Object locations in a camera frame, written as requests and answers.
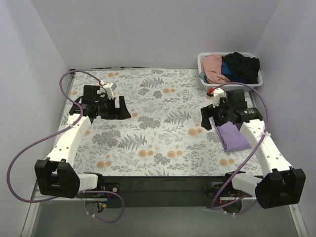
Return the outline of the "black t shirt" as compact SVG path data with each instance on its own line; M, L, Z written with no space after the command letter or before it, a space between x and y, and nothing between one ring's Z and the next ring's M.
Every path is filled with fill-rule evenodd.
M230 71L247 80L247 84L256 84L258 72L260 70L260 61L255 57L245 57L238 52L222 56L222 62L225 62Z

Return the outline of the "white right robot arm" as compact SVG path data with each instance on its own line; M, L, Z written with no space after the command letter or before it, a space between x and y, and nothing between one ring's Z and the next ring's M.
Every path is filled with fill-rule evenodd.
M250 108L245 100L243 90L224 92L222 89L212 89L208 95L213 97L213 103L201 109L201 126L206 130L231 122L246 138L252 152L249 158L256 156L261 166L262 178L251 176L237 168L227 173L223 186L212 200L211 207L224 191L229 196L235 196L240 191L256 198L264 208L273 208L297 204L300 201L306 175L302 169L295 169L281 154L259 110Z

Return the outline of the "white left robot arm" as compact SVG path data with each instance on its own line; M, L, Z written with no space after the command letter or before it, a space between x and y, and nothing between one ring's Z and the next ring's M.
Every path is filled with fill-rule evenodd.
M35 173L42 195L75 198L89 191L101 197L105 191L102 175L77 174L73 168L75 155L85 133L95 119L124 120L131 118L123 96L114 97L114 82L85 85L83 95L73 101L69 110L68 127L44 160L37 160Z

